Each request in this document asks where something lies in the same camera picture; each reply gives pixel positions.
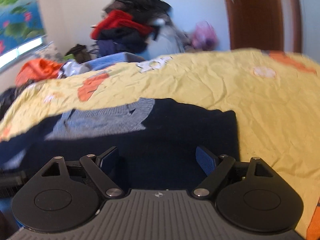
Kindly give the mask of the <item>black clothes pile top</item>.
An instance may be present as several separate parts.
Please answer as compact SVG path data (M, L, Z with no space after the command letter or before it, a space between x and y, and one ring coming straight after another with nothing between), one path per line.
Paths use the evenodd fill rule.
M159 19L165 23L171 22L171 6L162 0L113 0L104 7L103 12L109 14L112 10L126 12L140 24L153 25Z

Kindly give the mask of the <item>purple plastic bag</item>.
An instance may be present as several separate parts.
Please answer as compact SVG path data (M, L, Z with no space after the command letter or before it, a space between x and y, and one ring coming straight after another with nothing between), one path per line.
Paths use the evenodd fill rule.
M218 38L213 26L207 21L199 22L191 36L191 44L196 50L214 50L218 44Z

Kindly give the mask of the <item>light blue folded cloth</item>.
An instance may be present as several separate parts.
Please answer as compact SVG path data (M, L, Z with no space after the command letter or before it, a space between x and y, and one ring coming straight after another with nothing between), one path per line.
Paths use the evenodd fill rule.
M122 53L116 53L112 55L99 57L97 59L87 61L83 63L83 65L86 66L89 70L97 71L97 70L105 69L109 66L115 65L117 63L122 63L122 62L139 63L143 61L145 61L145 59L141 56L138 56L132 53L122 52Z

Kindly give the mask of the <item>blue grey knitted sweater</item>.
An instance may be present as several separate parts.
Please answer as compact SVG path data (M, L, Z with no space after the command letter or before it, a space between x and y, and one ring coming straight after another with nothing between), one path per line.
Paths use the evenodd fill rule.
M155 99L140 98L117 107L81 111L73 109L61 115L46 140L78 140L142 131Z

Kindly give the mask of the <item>red garment on pile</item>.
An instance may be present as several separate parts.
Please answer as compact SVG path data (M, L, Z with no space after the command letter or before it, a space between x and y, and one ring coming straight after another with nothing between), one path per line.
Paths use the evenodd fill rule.
M102 21L100 21L90 34L90 38L97 40L102 30L128 27L137 30L143 36L149 35L153 28L133 21L133 16L121 11L112 10Z

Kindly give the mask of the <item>yellow floral bed quilt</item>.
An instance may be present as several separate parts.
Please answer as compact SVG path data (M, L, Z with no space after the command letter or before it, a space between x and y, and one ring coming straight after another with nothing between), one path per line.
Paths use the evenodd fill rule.
M1 121L1 141L70 109L115 107L139 98L171 98L233 110L240 158L262 157L301 196L297 231L319 238L319 64L300 54L256 49L171 55L156 69L134 63L35 83Z

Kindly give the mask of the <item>brown wooden door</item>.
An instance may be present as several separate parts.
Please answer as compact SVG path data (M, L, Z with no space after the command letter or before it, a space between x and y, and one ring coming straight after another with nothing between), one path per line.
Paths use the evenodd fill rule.
M231 49L302 52L300 0L225 0Z

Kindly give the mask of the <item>dark navy clothes pile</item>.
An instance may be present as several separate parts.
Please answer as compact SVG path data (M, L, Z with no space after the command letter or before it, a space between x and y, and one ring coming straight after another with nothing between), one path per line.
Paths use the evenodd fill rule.
M101 56L120 52L139 54L146 49L147 38L148 35L143 35L136 29L120 27L102 30L98 35L97 45Z

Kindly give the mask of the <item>orange plastic bag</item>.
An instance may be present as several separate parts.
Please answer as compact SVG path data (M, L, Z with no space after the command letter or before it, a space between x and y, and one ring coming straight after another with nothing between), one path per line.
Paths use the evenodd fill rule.
M15 85L21 86L29 80L39 82L46 79L55 79L62 67L62 63L43 58L32 59L26 62L18 72Z

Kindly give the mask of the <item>patterned pillow by window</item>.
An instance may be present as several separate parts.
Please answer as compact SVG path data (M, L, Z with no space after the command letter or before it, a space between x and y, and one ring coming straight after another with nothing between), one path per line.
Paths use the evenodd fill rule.
M47 59L58 63L63 62L63 55L58 51L54 42L50 42L45 47L35 51L36 58Z

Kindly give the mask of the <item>dark clothes at bedside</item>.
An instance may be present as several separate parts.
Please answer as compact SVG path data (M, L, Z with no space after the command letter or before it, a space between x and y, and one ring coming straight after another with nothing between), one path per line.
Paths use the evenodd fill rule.
M17 97L26 89L26 86L10 87L0 96L0 119L2 120Z

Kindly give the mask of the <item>navy blue small garment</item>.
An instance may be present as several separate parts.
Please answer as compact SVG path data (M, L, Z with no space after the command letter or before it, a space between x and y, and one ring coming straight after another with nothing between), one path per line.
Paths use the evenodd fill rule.
M172 99L155 99L151 113L142 122L142 131L46 140L62 114L45 118L26 132L1 142L1 168L37 171L58 155L74 161L87 154L100 155L115 146L119 156L108 176L122 190L192 190L206 176L196 162L199 146L215 155L239 158L234 111L209 111Z

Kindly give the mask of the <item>white crumpled cloth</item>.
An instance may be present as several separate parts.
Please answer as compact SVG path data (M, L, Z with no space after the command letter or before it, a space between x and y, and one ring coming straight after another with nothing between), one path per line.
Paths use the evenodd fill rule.
M80 75L89 71L90 69L85 65L81 65L75 60L68 60L62 65L61 69L58 72L57 78L61 79L74 75Z

